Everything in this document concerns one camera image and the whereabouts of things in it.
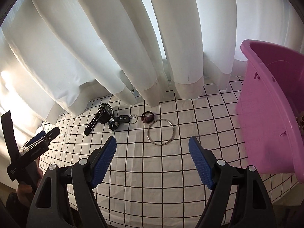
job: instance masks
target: blue clamp pad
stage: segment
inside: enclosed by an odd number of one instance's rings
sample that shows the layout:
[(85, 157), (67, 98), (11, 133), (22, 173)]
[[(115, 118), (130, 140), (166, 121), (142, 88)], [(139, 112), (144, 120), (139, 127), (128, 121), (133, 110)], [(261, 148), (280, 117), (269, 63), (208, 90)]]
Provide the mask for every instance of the blue clamp pad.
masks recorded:
[(200, 147), (202, 148), (194, 136), (189, 139), (189, 152), (195, 167), (197, 168), (201, 181), (203, 184), (207, 185), (208, 189), (213, 189), (214, 182), (212, 180), (212, 170)]
[(96, 188), (98, 184), (102, 183), (116, 152), (116, 147), (117, 143), (114, 137), (111, 137), (110, 141), (108, 140), (103, 146), (104, 150), (93, 168), (93, 177), (90, 182), (92, 188)]
[(46, 134), (45, 131), (42, 130), (39, 134), (35, 135), (32, 139), (30, 139), (28, 141), (28, 143), (25, 145), (25, 147), (27, 147), (28, 145), (31, 145), (31, 144), (35, 143), (36, 141), (40, 140), (42, 137), (45, 136), (45, 134)]

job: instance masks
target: black hair tie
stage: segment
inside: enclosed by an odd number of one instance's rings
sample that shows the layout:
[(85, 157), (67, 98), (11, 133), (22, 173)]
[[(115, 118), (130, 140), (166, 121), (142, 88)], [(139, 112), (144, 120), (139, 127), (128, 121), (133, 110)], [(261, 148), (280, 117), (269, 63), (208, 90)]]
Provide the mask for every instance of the black hair tie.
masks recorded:
[(154, 120), (154, 114), (153, 112), (144, 112), (142, 115), (141, 115), (141, 120), (143, 123), (150, 123)]

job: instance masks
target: watch face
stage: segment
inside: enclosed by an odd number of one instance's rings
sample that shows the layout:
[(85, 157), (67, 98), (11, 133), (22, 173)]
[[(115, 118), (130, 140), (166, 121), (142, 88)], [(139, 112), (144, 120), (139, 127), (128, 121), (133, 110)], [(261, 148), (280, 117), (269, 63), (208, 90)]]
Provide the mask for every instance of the watch face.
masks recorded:
[(106, 110), (106, 112), (110, 115), (113, 115), (113, 110), (112, 110), (111, 106), (106, 105), (106, 104), (104, 106), (105, 106), (104, 109)]

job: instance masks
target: curtain fold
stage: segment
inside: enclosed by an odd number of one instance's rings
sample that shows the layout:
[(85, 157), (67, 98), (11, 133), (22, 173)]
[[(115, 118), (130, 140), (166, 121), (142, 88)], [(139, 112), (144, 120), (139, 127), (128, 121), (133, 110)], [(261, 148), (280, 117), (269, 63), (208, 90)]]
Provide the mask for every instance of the curtain fold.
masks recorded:
[(289, 19), (284, 46), (300, 51), (304, 37), (304, 25), (294, 7), (288, 0), (286, 2), (289, 5)]
[(203, 93), (203, 44), (195, 0), (151, 0), (178, 96)]
[(110, 93), (126, 104), (134, 95), (118, 78), (121, 68), (98, 37), (77, 0), (32, 0), (58, 39)]
[(284, 44), (289, 17), (289, 5), (285, 5), (284, 0), (236, 1), (238, 11), (234, 56), (236, 60), (247, 60), (240, 49), (240, 45), (245, 39)]
[(98, 36), (150, 106), (164, 92), (155, 68), (120, 0), (78, 0)]
[(120, 0), (120, 2), (132, 21), (151, 63), (153, 64), (158, 82), (160, 83), (160, 88), (162, 89), (162, 92), (165, 92), (168, 89), (168, 79), (164, 71), (157, 38), (144, 4), (142, 0)]
[(2, 29), (32, 78), (61, 107), (75, 113), (69, 106), (78, 97), (79, 86), (94, 78), (55, 37), (33, 2), (24, 0), (18, 9), (13, 7)]
[(159, 49), (161, 51), (161, 55), (162, 55), (161, 57), (163, 59), (167, 59), (166, 54), (165, 54), (163, 41), (162, 41), (162, 37), (161, 37), (161, 33), (159, 31), (157, 19), (156, 19), (154, 9), (153, 9), (153, 6), (152, 6), (152, 2), (151, 2), (151, 0), (142, 0), (142, 3), (145, 6), (145, 9), (146, 9), (147, 14), (150, 18), (151, 24), (153, 26), (153, 29), (154, 29), (154, 32), (155, 32), (155, 35), (156, 35), (156, 38), (157, 38), (158, 46), (159, 46)]
[(49, 116), (51, 109), (59, 105), (32, 79), (10, 49), (0, 29), (0, 72), (6, 85), (42, 119), (56, 123), (62, 109)]
[(220, 90), (232, 71), (237, 33), (236, 0), (196, 0), (202, 28), (204, 65)]

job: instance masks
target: white rivet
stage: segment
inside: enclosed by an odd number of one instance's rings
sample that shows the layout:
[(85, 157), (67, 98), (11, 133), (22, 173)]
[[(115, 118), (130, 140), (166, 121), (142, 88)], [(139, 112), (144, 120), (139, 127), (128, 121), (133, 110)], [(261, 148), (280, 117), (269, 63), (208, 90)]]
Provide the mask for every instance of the white rivet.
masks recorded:
[(248, 169), (249, 169), (250, 171), (255, 171), (255, 170), (256, 170), (256, 168), (255, 168), (253, 165), (250, 165), (250, 166), (248, 167)]
[(219, 160), (217, 161), (217, 164), (223, 166), (223, 165), (226, 164), (226, 162), (225, 162), (224, 160), (222, 160), (222, 159), (219, 159)]
[(87, 159), (81, 159), (81, 160), (79, 160), (79, 164), (81, 164), (81, 165), (84, 165), (84, 164), (86, 164), (87, 162), (88, 162)]
[(49, 166), (49, 170), (54, 170), (56, 168), (56, 164), (51, 164), (50, 166)]

